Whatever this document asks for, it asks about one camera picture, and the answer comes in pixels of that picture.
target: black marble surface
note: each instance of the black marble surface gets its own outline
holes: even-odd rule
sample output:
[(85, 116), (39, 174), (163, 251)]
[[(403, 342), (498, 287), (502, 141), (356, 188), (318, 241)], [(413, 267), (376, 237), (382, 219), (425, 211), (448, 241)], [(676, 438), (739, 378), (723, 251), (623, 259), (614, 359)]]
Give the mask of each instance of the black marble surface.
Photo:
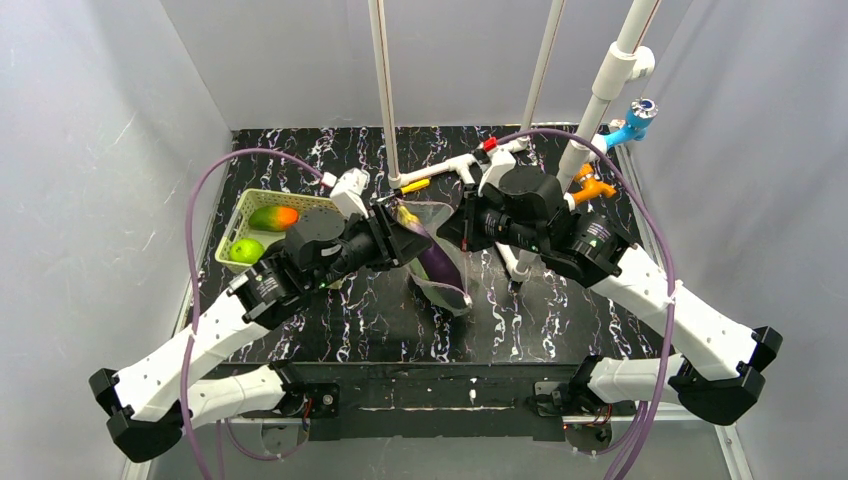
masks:
[[(467, 153), (491, 135), (514, 131), (514, 127), (498, 126), (400, 128), (397, 142), (401, 171)], [(233, 148), (248, 147), (281, 149), (336, 175), (361, 167), (372, 179), (366, 195), (375, 196), (375, 189), (380, 194), (390, 190), (379, 128), (237, 132)], [(540, 164), (555, 173), (564, 148), (562, 139), (536, 137), (528, 151), (517, 158), (520, 163)], [(599, 173), (608, 183), (616, 184), (610, 172), (600, 169)], [(234, 276), (214, 260), (214, 252), (246, 188), (328, 194), (311, 175), (302, 176), (294, 165), (268, 156), (231, 162), (201, 265), (203, 309)], [(458, 177), (445, 174), (411, 199), (456, 205), (459, 194)], [(598, 198), (589, 208), (606, 212), (638, 237), (626, 196)], [(468, 254), (465, 261), (469, 294), (474, 301), (474, 309), (467, 315), (452, 317), (430, 305), (402, 269), (379, 274), (362, 270), (346, 279), (340, 290), (316, 294), (302, 313), (235, 352), (231, 361), (577, 363), (587, 354), (644, 358), (657, 352), (660, 337), (629, 312), (547, 272), (541, 262), (534, 266), (533, 277), (516, 288), (508, 280), (497, 252)]]

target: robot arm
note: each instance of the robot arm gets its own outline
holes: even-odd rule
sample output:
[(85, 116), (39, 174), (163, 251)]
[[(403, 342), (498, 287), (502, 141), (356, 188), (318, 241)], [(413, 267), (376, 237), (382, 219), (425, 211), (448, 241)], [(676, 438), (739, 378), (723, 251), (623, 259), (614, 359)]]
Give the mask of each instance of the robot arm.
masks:
[[(603, 215), (570, 211), (559, 182), (538, 167), (510, 170), (497, 188), (467, 188), (438, 235), (467, 251), (501, 242), (538, 253), (555, 273), (608, 297), (660, 333), (666, 307), (675, 302), (672, 341), (680, 353), (669, 359), (662, 399), (711, 423), (729, 425), (756, 403), (762, 371), (782, 342), (773, 329), (740, 325), (682, 285), (669, 298), (665, 272), (647, 252)], [(649, 400), (658, 369), (658, 359), (591, 356), (551, 400), (563, 414)]]
[[(388, 270), (408, 263), (432, 240), (401, 226), (378, 202), (365, 215), (315, 208), (304, 213), (252, 268), (230, 282), (200, 317), (188, 371), (194, 426), (239, 413), (275, 410), (296, 380), (271, 365), (222, 380), (200, 380), (242, 346), (265, 336), (309, 302), (311, 293), (366, 266)], [(186, 344), (183, 329), (149, 356), (89, 379), (116, 445), (133, 461), (154, 458), (182, 436), (179, 379)]]

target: gray wall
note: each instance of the gray wall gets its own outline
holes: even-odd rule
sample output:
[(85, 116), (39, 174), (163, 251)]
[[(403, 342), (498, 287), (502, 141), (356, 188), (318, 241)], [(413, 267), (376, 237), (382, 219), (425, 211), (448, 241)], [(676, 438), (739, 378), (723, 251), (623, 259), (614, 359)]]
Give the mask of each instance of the gray wall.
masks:
[[(691, 0), (663, 3), (662, 58)], [(386, 2), (399, 125), (519, 123), (550, 0)], [(231, 129), (380, 125), (365, 0), (162, 0)], [(630, 2), (568, 0), (535, 121), (578, 121)], [(625, 88), (610, 118), (638, 96)]]
[(47, 3), (0, 8), (0, 478), (117, 478), (88, 376), (169, 337), (230, 135), (158, 1)]
[(681, 277), (785, 337), (739, 422), (756, 478), (848, 478), (848, 4), (696, 0), (636, 147)]

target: basket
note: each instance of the basket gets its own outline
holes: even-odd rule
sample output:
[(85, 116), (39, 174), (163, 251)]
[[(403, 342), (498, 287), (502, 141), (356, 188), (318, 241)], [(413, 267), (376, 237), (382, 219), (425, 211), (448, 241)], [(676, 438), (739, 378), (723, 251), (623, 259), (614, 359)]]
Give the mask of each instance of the basket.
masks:
[(215, 250), (215, 260), (229, 268), (233, 273), (241, 273), (251, 267), (249, 263), (240, 263), (230, 260), (230, 247), (242, 238), (253, 238), (259, 241), (265, 248), (269, 245), (286, 238), (286, 232), (264, 232), (254, 230), (247, 224), (247, 220), (257, 209), (269, 206), (290, 207), (297, 210), (298, 214), (304, 214), (313, 207), (325, 207), (338, 211), (329, 198), (313, 197), (309, 195), (298, 195), (295, 193), (272, 192), (249, 188), (242, 192), (239, 197), (230, 223), (224, 230), (224, 236)]

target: green apple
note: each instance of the green apple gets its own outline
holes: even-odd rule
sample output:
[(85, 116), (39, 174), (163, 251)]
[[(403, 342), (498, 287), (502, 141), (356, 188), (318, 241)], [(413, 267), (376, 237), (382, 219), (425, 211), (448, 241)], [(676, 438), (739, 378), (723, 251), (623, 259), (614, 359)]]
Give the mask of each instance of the green apple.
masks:
[(242, 238), (230, 247), (230, 260), (253, 265), (263, 253), (265, 253), (265, 247), (259, 241), (252, 238)]

